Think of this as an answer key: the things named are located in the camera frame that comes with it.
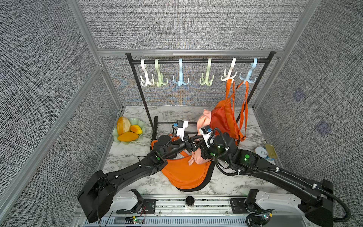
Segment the blue hook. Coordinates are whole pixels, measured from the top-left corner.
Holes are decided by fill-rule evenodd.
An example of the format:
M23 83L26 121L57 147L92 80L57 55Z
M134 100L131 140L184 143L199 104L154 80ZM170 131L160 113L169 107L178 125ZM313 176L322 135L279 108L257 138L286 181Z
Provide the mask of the blue hook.
M251 76L253 74L253 71L255 70L256 66L258 64L258 58L254 58L253 62L251 63L251 68L249 69L247 76L245 78L242 77L242 74L240 73L239 78L240 80L243 81L243 84L247 84L247 83L255 83L256 82L256 78L254 80L251 80Z
M179 87L181 87L182 85L188 85L190 83L189 79L187 82L184 82L182 58L179 59L179 79L175 80L175 78L173 77L173 82Z

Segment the bright orange waist bag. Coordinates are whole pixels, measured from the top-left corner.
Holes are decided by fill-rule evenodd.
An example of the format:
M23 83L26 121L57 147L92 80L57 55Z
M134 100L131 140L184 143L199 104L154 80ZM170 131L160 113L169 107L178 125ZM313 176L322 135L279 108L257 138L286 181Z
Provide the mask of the bright orange waist bag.
M245 85L245 97L242 105L242 109L240 112L240 124L239 124L239 141L242 142L246 139L247 133L247 123L248 123L248 91L249 91L249 83L244 82L240 85Z

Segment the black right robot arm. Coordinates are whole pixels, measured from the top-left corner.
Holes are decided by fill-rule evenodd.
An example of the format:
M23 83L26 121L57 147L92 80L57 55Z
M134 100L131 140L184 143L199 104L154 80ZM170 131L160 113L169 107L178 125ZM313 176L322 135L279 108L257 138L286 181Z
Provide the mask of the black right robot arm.
M334 222L347 222L351 210L334 195L329 180L312 180L280 168L259 155L237 147L227 133L210 139L196 137L196 148L202 157L212 159L216 168L226 176L252 176L270 182L295 195L301 201L298 211L314 224L331 227Z

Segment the orange mango large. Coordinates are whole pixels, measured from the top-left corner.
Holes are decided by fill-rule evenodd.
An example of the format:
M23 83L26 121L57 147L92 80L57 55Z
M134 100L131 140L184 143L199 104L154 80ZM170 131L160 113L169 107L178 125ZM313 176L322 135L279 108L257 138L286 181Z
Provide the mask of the orange mango large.
M118 141L121 141L121 142L132 142L132 141L135 141L139 138L139 135L132 132L132 131L128 131L128 132L125 132L123 134L121 134L120 136L117 137L117 140Z

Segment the white hook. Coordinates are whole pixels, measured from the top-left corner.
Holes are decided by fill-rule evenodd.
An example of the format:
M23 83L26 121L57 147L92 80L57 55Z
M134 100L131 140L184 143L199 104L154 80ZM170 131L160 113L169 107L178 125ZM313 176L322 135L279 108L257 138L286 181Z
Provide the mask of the white hook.
M237 75L237 73L232 75L235 64L236 64L236 58L233 58L228 72L226 71L226 69L224 70L224 75L221 76L221 81L228 81L228 80L231 80L232 82L234 81L234 78Z
M151 74L151 79L149 78L147 72L147 65L145 64L145 59L141 59L141 68L144 72L144 77L140 76L141 86L143 87L154 86L155 85L154 75Z

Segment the black round knob on rail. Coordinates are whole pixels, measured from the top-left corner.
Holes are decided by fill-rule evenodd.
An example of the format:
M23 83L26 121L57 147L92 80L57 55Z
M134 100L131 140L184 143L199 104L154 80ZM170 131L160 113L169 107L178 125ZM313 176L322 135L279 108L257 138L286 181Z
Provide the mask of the black round knob on rail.
M195 199L193 196L189 195L186 197L185 199L185 206L188 208L188 209L191 209L195 204Z

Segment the round bread bun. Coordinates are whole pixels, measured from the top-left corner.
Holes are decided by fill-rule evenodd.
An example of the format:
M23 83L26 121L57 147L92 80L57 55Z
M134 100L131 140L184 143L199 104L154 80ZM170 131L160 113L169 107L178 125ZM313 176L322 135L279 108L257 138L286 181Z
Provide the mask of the round bread bun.
M131 123L128 118L122 116L118 119L116 129L117 129L117 133L119 136L126 132L129 132L130 127L131 127Z

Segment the yellow mango piece small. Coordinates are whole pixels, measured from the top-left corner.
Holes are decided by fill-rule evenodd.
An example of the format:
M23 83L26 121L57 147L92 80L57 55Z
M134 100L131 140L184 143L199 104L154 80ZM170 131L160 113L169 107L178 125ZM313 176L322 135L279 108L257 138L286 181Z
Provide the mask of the yellow mango piece small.
M135 134L137 134L137 135L142 135L143 134L142 128L139 125L137 125L137 124L132 125L130 127L130 131L133 132L133 133L135 133Z

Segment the orange bag bottom pile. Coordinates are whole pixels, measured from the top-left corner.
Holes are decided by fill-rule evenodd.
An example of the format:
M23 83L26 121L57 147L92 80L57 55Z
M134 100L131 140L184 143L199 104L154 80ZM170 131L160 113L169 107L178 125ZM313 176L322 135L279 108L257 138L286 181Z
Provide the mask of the orange bag bottom pile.
M168 164L162 169L170 183L182 192L200 191L211 181L215 163L213 161L195 162L195 156L186 150L180 159L167 159Z

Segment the blue hook far right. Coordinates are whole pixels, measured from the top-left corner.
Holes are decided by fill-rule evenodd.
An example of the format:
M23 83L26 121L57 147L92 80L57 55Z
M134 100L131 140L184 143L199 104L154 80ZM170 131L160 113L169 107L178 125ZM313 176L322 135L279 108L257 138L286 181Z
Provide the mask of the blue hook far right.
M240 73L239 78L240 80L243 81L243 84L247 84L247 83L255 83L256 82L256 78L254 80L251 80L251 76L253 74L253 71L255 70L256 66L258 64L258 58L254 58L253 62L251 63L251 68L249 69L247 76L245 78L242 77L242 74Z

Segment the dark orange waist bag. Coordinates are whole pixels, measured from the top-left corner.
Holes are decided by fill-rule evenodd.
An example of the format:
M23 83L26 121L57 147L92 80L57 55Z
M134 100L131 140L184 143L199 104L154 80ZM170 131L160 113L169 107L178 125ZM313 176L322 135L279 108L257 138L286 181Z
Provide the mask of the dark orange waist bag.
M227 132L230 137L240 140L239 126L234 116L235 87L232 79L226 83L226 96L211 112L210 127L218 128L222 133Z

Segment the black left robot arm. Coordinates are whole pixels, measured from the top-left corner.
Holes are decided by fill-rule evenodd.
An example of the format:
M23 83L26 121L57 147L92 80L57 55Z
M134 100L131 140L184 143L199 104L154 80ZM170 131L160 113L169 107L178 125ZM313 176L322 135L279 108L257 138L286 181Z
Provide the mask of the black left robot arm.
M187 136L183 140L172 141L169 135L162 135L153 149L136 164L106 174L102 170L93 173L77 196L87 220L90 223L98 221L110 210L117 192L139 179L161 171L167 166L167 159L171 156L184 150L196 151L196 142L200 138L201 136Z

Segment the green hook middle right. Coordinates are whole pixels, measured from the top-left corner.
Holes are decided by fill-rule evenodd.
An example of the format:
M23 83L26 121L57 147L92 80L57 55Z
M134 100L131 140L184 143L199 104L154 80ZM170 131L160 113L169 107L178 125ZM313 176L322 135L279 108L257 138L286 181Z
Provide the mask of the green hook middle right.
M210 78L211 65L212 65L212 58L208 58L206 73L205 74L202 73L202 76L199 79L200 85L206 85L208 87L212 86L214 75L212 75L212 78Z

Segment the blue hook middle left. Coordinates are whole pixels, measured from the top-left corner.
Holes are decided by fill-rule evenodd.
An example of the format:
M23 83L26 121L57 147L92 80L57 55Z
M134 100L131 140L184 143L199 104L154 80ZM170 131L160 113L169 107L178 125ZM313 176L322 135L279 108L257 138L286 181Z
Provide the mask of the blue hook middle left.
M187 82L184 82L182 58L179 59L179 79L175 80L175 78L173 77L173 82L179 87L181 87L182 85L188 85L190 83L189 79Z

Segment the white hook far left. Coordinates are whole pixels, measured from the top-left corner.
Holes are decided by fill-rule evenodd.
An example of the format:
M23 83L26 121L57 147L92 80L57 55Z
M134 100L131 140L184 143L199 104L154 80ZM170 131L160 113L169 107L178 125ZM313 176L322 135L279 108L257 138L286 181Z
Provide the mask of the white hook far left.
M151 79L149 78L147 72L147 65L145 64L145 59L141 59L141 68L144 72L144 77L140 76L141 86L143 87L154 86L155 85L154 75L151 74Z

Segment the black metal clothes rack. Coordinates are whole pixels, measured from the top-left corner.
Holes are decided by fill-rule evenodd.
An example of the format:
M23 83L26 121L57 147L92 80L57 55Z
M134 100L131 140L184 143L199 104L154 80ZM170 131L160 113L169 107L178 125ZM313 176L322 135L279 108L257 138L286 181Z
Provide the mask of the black metal clothes rack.
M248 91L248 102L251 100L258 84L260 83L267 67L269 66L269 64L271 63L273 57L277 54L277 52L275 51L271 51L269 53L269 55L267 56L267 58L258 58L258 63L263 63L264 66L259 74L259 76L256 78L256 82L253 83L253 88L251 91ZM168 122L160 122L158 120L158 117L156 116L154 118L154 120L152 120L151 118L151 115L150 115L150 112L149 112L149 109L148 109L148 105L147 105L147 102L146 102L146 99L145 99L145 96L144 96L144 93L143 93L143 86L141 86L141 80L140 80L140 76L144 77L144 72L141 68L141 60L135 60L133 59L131 53L126 53L125 56L127 57L128 61L129 61L129 65L132 69L132 73L133 73L133 76L135 78L135 81L136 81L136 84L137 84L137 87L138 87L138 90L139 90L139 94L141 96L141 99L142 99L142 102L143 102L143 105L144 105L144 108L145 108L145 111L146 111L146 114L147 114L147 117L148 117L148 120L149 120L149 123L151 125L151 129L152 129L152 140L155 140L156 139L156 136L157 136L157 127L159 124L168 124ZM236 59L236 63L252 63L254 59ZM208 59L204 58L204 59L182 59L183 61L183 64L197 64L197 63L208 63ZM212 58L212 63L226 63L226 62L229 62L231 61L232 62L232 59L213 59ZM152 61L145 61L145 64L149 64L151 63ZM159 64L179 64L179 60L162 60L162 61L159 61Z

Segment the green hook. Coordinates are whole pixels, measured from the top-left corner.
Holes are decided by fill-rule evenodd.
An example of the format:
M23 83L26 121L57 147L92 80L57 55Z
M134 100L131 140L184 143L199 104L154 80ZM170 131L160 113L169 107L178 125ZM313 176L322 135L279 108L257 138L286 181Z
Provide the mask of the green hook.
M212 78L210 78L211 65L212 65L212 58L208 58L206 73L205 74L202 73L202 76L199 79L200 85L206 85L208 87L212 86L214 75L212 75Z
M155 59L155 69L156 69L157 78L158 78L158 81L157 81L158 88L168 84L168 78L166 78L166 81L164 81L164 76L160 71L160 67L161 67L161 64L159 64L159 59Z

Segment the yellow tin can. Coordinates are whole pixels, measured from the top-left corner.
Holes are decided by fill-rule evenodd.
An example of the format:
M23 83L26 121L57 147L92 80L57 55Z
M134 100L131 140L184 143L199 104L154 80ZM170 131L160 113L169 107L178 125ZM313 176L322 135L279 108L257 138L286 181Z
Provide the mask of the yellow tin can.
M265 159L268 156L268 152L264 147L257 147L255 149L255 153L258 154L263 159Z

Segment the green glass fruit plate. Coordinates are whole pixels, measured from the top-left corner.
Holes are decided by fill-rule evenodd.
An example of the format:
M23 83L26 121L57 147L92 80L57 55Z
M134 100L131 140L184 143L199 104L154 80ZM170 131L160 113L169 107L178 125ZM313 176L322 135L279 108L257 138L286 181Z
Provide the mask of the green glass fruit plate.
M139 118L128 118L130 123L131 123L131 126L132 125L139 125L142 130L143 130L143 134L146 132L146 128L145 128L145 123L143 121L141 121ZM132 142L121 142L121 141L118 141L117 140L117 137L119 136L118 133L117 133L117 129L116 129L116 126L114 127L113 129L113 132L112 132L112 136L113 136L113 139L114 139L114 142L117 142L117 143L124 143L124 144L129 144L129 143L132 143L132 142L136 142L137 140L135 141L132 141Z

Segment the pink waist bag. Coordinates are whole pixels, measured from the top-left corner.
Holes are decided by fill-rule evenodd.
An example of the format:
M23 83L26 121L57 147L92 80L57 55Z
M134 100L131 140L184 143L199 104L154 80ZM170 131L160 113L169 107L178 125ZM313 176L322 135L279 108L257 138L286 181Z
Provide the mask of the pink waist bag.
M210 125L211 122L211 112L209 110L204 110L202 116L197 121L197 130L198 135L200 135L199 130L202 127L205 127L207 125ZM189 165L191 166L193 163L196 163L198 165L202 165L204 163L209 162L211 159L204 159L201 155L201 149L198 148L196 151L192 152L192 157L189 160Z

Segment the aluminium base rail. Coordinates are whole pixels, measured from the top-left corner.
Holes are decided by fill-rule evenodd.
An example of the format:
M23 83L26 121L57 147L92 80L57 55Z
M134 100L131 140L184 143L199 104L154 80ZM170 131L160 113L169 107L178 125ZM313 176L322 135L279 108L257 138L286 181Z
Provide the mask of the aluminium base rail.
M245 227L249 212L243 209L244 196L194 195L194 205L186 205L184 195L144 197L148 211L142 214L108 212L100 222L91 223L81 209L72 227Z

